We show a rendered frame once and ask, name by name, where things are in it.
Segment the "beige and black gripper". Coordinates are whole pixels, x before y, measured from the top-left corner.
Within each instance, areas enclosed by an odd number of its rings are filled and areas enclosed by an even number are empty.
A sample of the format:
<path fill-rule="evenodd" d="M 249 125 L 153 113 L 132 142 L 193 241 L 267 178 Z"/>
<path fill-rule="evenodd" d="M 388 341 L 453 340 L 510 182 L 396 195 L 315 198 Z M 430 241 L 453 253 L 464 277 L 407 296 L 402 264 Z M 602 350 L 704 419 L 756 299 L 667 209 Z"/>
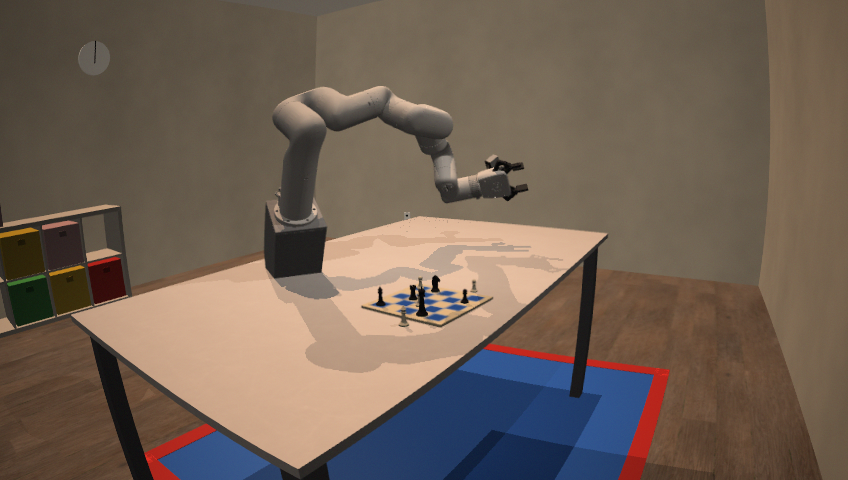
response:
<path fill-rule="evenodd" d="M 494 168 L 484 170 L 476 175 L 481 196 L 483 198 L 503 197 L 506 201 L 509 201 L 519 192 L 528 191 L 527 184 L 517 185 L 516 187 L 509 184 L 507 174 L 511 170 L 517 171 L 522 169 L 524 169 L 523 163 L 511 164 L 506 161 L 497 160 Z"/>

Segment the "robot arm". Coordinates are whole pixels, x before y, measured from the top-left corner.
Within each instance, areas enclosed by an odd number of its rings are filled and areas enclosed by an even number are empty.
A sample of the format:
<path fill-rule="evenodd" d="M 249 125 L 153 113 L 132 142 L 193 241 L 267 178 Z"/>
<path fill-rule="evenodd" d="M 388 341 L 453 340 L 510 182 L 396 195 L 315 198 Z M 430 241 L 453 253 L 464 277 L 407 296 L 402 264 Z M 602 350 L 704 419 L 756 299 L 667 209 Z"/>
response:
<path fill-rule="evenodd" d="M 435 186 L 444 203 L 480 199 L 476 175 L 457 179 L 455 158 L 446 140 L 453 129 L 453 120 L 447 112 L 400 99 L 385 86 L 350 96 L 332 88 L 320 87 L 284 100 L 273 112 L 274 125 L 290 141 L 283 159 L 279 187 L 282 191 L 275 192 L 279 198 L 274 215 L 279 222 L 301 227 L 316 219 L 313 197 L 319 154 L 327 128 L 342 131 L 377 115 L 384 123 L 415 135 L 421 151 L 431 156 Z"/>

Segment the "blue and tan chessboard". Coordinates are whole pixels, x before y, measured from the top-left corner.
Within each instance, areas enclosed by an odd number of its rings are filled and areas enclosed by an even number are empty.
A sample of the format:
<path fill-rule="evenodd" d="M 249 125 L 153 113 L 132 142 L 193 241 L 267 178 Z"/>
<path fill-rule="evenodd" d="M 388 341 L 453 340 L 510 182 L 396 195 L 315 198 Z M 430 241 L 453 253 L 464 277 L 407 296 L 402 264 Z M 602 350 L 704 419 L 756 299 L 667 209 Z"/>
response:
<path fill-rule="evenodd" d="M 407 320 L 443 327 L 493 299 L 491 296 L 467 292 L 469 303 L 464 304 L 461 303 L 463 291 L 438 287 L 439 292 L 431 292 L 432 286 L 422 285 L 425 290 L 424 304 L 427 316 L 416 316 L 419 310 L 419 307 L 416 307 L 418 299 L 409 300 L 410 287 L 383 297 L 384 306 L 377 306 L 377 299 L 361 305 L 361 308 L 401 318 L 400 309 L 404 305 Z"/>

